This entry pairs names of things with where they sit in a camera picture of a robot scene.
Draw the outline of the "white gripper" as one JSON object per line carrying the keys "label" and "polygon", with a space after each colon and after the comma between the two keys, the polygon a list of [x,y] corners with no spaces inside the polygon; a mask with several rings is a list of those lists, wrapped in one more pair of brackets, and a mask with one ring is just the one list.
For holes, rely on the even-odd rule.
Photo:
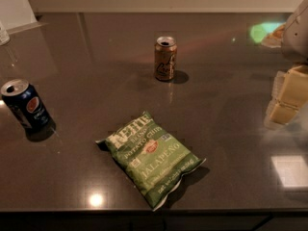
{"label": "white gripper", "polygon": [[264,119],[268,129],[289,124],[308,101],[308,0],[303,0],[287,19],[282,38],[284,57],[295,64],[287,72],[278,71]]}

